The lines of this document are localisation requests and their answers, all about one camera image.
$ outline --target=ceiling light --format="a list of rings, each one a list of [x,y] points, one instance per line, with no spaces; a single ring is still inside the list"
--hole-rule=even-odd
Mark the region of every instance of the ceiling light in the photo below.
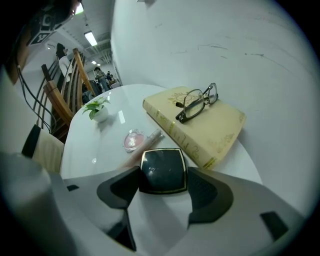
[[[80,13],[82,13],[84,11],[84,8],[83,8],[83,6],[82,6],[82,4],[80,3],[79,5],[78,5],[78,7],[75,9],[75,14],[77,15],[77,14],[80,14]]]
[[[89,41],[90,45],[96,46],[98,44],[95,37],[94,37],[94,34],[92,34],[92,31],[84,33],[84,36]]]

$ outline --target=ceiling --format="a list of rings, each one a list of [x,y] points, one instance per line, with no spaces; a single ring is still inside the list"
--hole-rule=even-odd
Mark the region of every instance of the ceiling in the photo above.
[[[60,30],[66,33],[83,48],[86,56],[85,69],[95,66],[91,61],[100,64],[111,63],[110,30],[113,13],[113,0],[82,0],[84,11],[75,15],[63,25]],[[92,31],[96,46],[91,46],[85,38],[85,33]]]

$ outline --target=chair backrest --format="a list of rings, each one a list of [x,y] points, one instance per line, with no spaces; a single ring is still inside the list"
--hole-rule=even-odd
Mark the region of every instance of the chair backrest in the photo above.
[[[40,164],[47,171],[60,173],[65,144],[34,126],[24,144],[22,154]]]

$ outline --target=white round table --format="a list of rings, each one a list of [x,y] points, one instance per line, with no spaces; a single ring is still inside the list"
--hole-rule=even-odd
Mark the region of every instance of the white round table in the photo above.
[[[149,136],[160,128],[143,109],[142,103],[145,97],[164,90],[154,85],[131,84],[102,93],[98,97],[103,96],[110,101],[106,105],[110,116],[102,123],[90,120],[88,112],[82,114],[82,110],[78,111],[65,142],[62,178],[110,172],[121,165],[130,155],[123,148],[123,139],[129,130],[139,129]],[[179,148],[162,132],[164,138],[154,144],[153,149]],[[187,166],[196,166],[186,154],[184,157]],[[262,184],[253,161],[238,140],[214,170]],[[164,255],[186,234],[191,212],[191,198],[187,191],[173,195],[137,192],[128,208],[137,252],[141,255]]]

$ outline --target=person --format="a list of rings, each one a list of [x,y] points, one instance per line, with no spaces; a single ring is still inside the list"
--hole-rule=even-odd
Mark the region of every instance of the person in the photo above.
[[[63,76],[66,77],[67,75],[66,82],[69,82],[70,81],[69,74],[72,73],[73,68],[71,66],[67,74],[68,68],[70,66],[70,61],[68,60],[68,57],[67,57],[67,51],[68,49],[66,49],[61,43],[58,43],[56,45],[56,56],[59,58],[59,67],[61,69]]]
[[[102,72],[102,70],[100,69],[100,67],[96,67],[94,69],[94,71],[96,71],[96,75],[95,75],[95,78],[97,78],[97,80],[99,81],[99,83],[101,83],[103,89],[105,91],[109,91],[109,88],[107,86],[107,81],[105,79],[105,73]]]
[[[112,78],[111,78],[111,75],[110,75],[109,71],[108,71],[108,73],[106,74],[106,79],[108,79],[108,81],[111,81],[111,80],[112,80]]]

